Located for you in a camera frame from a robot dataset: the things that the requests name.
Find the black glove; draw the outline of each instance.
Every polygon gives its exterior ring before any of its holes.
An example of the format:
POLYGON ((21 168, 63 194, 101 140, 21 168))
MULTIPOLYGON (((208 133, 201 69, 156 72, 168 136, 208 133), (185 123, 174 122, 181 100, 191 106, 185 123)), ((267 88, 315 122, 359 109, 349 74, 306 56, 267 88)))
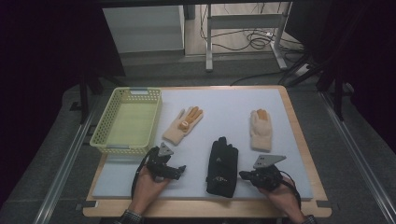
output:
POLYGON ((210 152, 207 169, 206 192, 232 198, 236 187, 238 170, 238 149, 227 146, 225 137, 215 141, 210 152))

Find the tan glove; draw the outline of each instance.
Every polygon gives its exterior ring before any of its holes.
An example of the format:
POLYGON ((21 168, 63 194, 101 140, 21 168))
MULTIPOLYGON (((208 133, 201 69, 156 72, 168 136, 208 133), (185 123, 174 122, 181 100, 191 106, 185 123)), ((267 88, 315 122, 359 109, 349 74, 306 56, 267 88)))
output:
POLYGON ((253 110, 250 113, 250 136, 251 147, 263 150, 271 150, 272 147, 272 124, 270 114, 265 110, 253 110))
POLYGON ((180 111, 171 126, 163 133, 163 138, 171 141, 175 146, 191 132, 192 128, 204 116, 204 111, 199 109, 198 106, 190 106, 187 113, 184 113, 184 111, 184 109, 180 111))

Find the person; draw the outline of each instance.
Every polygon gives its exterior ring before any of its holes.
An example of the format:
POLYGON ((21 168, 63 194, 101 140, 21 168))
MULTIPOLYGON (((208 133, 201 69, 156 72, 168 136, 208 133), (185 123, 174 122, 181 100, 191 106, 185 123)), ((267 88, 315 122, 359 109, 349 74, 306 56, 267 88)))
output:
MULTIPOLYGON (((293 185, 293 182, 283 177, 285 181, 293 185)), ((160 193, 171 182, 171 179, 165 178, 161 182, 153 180, 149 169, 142 167, 134 189, 134 197, 128 209, 125 210, 122 217, 115 221, 114 224, 138 224, 142 219, 143 213, 154 202, 160 193)), ((295 224, 315 224, 317 223, 313 216, 305 216, 300 210, 297 199, 291 189, 285 185, 280 185, 273 191, 258 188, 259 192, 264 194, 268 200, 295 224)))

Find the glove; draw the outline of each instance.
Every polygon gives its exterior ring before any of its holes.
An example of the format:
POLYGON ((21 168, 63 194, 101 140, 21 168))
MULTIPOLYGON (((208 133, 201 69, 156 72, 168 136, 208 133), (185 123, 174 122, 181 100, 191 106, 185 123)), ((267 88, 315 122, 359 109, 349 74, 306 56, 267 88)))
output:
POLYGON ((271 150, 272 147, 272 124, 270 114, 265 110, 253 110, 250 113, 250 140, 251 147, 263 150, 271 150))
POLYGON ((236 187, 238 170, 238 149, 227 146, 225 137, 219 138, 212 145, 209 166, 207 168, 206 192, 232 198, 236 187))
POLYGON ((171 126, 163 133, 163 138, 171 141, 175 146, 191 132, 192 128, 204 116, 204 112, 198 106, 190 106, 187 113, 184 113, 184 111, 184 109, 180 111, 171 126))

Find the green basket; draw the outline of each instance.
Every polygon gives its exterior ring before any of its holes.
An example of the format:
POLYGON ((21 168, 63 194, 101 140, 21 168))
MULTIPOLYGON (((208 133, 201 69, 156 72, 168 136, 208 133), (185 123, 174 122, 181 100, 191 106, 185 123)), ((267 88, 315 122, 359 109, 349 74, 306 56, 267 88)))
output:
POLYGON ((145 155, 153 146, 163 100, 156 88, 116 88, 90 145, 102 153, 145 155))

